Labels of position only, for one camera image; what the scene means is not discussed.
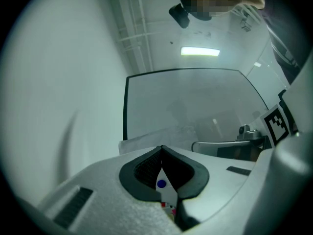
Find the white ceiling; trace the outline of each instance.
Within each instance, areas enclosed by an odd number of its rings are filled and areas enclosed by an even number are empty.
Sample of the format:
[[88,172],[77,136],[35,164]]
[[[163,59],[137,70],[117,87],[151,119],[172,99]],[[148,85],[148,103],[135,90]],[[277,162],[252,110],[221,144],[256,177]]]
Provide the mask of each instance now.
[[[111,3],[121,39],[144,33],[138,0]],[[134,72],[211,67],[240,70],[247,75],[268,42],[265,24],[254,22],[252,30],[246,33],[240,27],[242,18],[227,13],[208,22],[190,16],[189,27],[181,29],[168,13],[178,3],[179,0],[142,0],[152,67],[145,37],[132,38],[123,41],[123,45],[135,46],[126,49]],[[221,52],[218,57],[181,56],[181,47],[208,47]]]

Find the ceiling light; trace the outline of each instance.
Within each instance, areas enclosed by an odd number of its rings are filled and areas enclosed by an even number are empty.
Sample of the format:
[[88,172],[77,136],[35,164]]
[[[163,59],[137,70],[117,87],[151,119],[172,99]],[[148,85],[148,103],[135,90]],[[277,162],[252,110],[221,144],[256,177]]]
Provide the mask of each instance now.
[[181,48],[181,55],[201,55],[201,56],[218,56],[220,50],[200,48],[200,47],[183,47]]
[[258,62],[255,62],[255,63],[254,63],[254,66],[256,66],[256,67],[261,67],[261,64],[258,63]]

